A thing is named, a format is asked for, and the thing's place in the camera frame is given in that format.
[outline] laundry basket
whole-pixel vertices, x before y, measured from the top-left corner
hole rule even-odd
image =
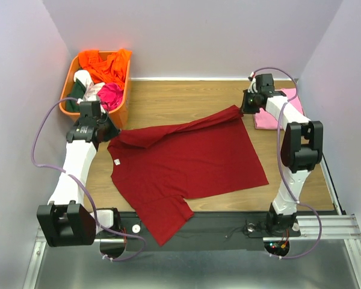
[[[100,57],[102,57],[103,60],[107,59],[107,55],[116,52],[116,51],[99,51]],[[78,71],[80,65],[79,65],[79,57],[76,56],[72,62],[70,69],[68,71],[68,75],[66,78],[66,82],[64,83],[63,91],[61,93],[60,99],[64,99],[67,97],[67,95],[70,94],[72,87],[73,87],[73,75],[76,71]],[[126,82],[125,82],[125,89],[123,92],[123,100],[122,103],[114,110],[111,110],[108,112],[110,119],[114,122],[115,126],[118,128],[123,128],[127,123],[128,118],[128,96],[130,92],[130,61],[128,61],[127,64],[127,73],[126,73]],[[68,115],[73,121],[79,118],[79,113],[70,113],[69,111],[66,111],[66,102],[60,102],[59,104],[60,110]]]

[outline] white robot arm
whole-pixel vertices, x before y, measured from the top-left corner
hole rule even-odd
[[[275,91],[272,74],[260,74],[249,79],[251,84],[248,90],[244,91],[241,112],[254,114],[263,108],[278,120],[288,98],[284,93]],[[271,228],[292,227],[297,212],[296,200],[300,198],[306,178],[322,159],[321,122],[311,121],[288,103],[283,110],[281,126],[285,130],[280,150],[282,174],[288,188],[282,181],[278,194],[270,206],[267,220],[270,231]],[[309,142],[301,143],[302,137]]]
[[[86,185],[91,162],[100,142],[108,141],[120,132],[108,113],[102,112],[99,101],[79,104],[80,117],[67,133],[67,151],[63,170],[54,193],[47,205],[39,206],[37,218],[48,245],[74,246],[92,244],[101,231],[96,226],[93,213],[84,208],[84,192],[68,176],[75,176]],[[97,210],[97,219],[103,227],[118,225],[116,209]]]

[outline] black bracket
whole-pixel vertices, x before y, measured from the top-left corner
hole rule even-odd
[[[288,123],[281,147],[281,159],[292,173],[313,170],[322,160],[324,127],[321,122]],[[302,137],[308,143],[301,143]]]
[[[91,245],[95,219],[81,204],[40,205],[37,219],[51,247]]]
[[[99,143],[109,141],[119,135],[108,113],[100,109],[100,101],[82,101],[79,104],[80,116],[73,127],[67,133],[67,142],[85,140],[92,142],[96,149]]]
[[[266,228],[269,233],[276,231],[284,231],[286,229],[292,228],[295,220],[297,218],[297,213],[291,215],[277,215],[273,203],[270,205],[269,212],[266,215]]]
[[[244,90],[241,112],[244,114],[256,114],[260,108],[265,109],[268,98],[273,96],[286,96],[284,92],[276,91],[274,88],[274,80],[271,73],[260,74],[255,76],[256,93]]]

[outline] green cloth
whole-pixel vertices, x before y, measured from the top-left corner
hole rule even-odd
[[[84,93],[87,89],[83,85],[83,83],[80,82],[80,80],[76,80],[74,83],[71,93],[67,95],[68,98],[83,98]],[[78,113],[79,112],[79,105],[76,103],[76,101],[67,101],[66,103],[66,111],[70,113]]]

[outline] pink towel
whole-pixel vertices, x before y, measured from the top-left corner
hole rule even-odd
[[[295,95],[295,89],[281,89],[285,92],[288,99]],[[303,113],[301,102],[299,98],[295,98],[290,102],[300,113]],[[267,113],[263,108],[259,113],[254,115],[254,125],[256,129],[277,129],[278,121],[270,113]]]
[[[115,108],[118,108],[123,101],[123,89],[113,82],[103,85],[97,95],[102,102],[106,102],[108,104],[102,104],[104,109],[107,111],[112,111]]]

